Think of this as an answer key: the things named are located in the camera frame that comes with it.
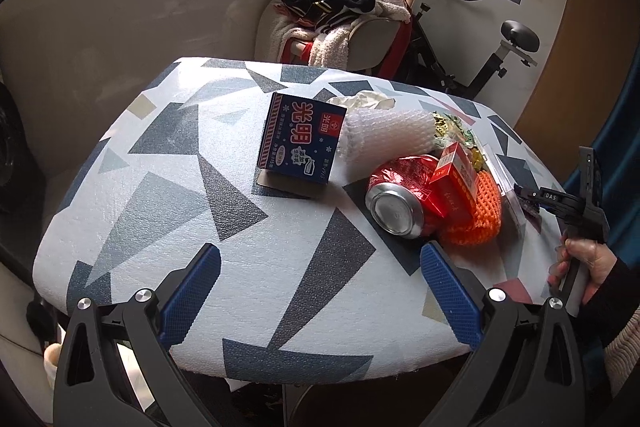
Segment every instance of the blue gripper pad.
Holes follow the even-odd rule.
[[[169,349],[181,344],[220,276],[220,250],[211,245],[162,308],[158,341]]]
[[[420,251],[420,270],[458,342],[476,350],[482,341],[480,311],[431,243]]]

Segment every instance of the table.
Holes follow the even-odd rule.
[[[336,160],[320,200],[257,185],[262,126],[275,90],[316,100],[363,89],[397,108],[458,115],[521,185],[559,185],[491,109],[440,92],[304,66],[182,58],[113,123],[84,163],[36,256],[41,295],[70,312],[78,299],[125,301],[184,267],[205,242],[222,272],[185,341],[185,369],[272,383],[328,383],[412,371],[466,351],[418,269],[420,243],[388,235],[364,209],[366,179]],[[450,249],[490,287],[519,278],[548,291],[559,244],[542,233]]]

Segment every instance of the red cigarette box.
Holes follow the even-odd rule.
[[[452,143],[443,152],[429,186],[445,203],[450,223],[467,223],[476,211],[478,175],[466,157],[463,146]]]

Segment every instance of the cardboard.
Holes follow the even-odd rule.
[[[305,198],[311,198],[313,200],[321,198],[327,187],[327,185],[308,182],[299,178],[287,176],[286,174],[266,170],[260,171],[256,183],[262,187],[276,188],[283,192],[290,192],[291,194],[304,196]]]
[[[476,211],[478,175],[466,157],[460,143],[449,145],[429,181],[442,197],[448,213],[447,220],[454,224],[468,223]]]
[[[258,167],[327,184],[346,109],[274,92],[258,152]]]

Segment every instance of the exercise bike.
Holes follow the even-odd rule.
[[[538,51],[540,48],[538,36],[524,24],[516,21],[505,21],[500,28],[504,39],[500,41],[498,49],[490,55],[468,86],[460,84],[456,81],[455,76],[446,73],[436,58],[433,47],[420,25],[420,19],[430,9],[430,6],[421,3],[420,12],[412,15],[411,41],[394,76],[396,82],[439,90],[447,94],[473,100],[489,79],[494,76],[494,73],[498,73],[500,78],[504,77],[507,70],[502,64],[509,53],[518,55],[527,68],[537,66],[538,63],[526,52],[535,53]]]

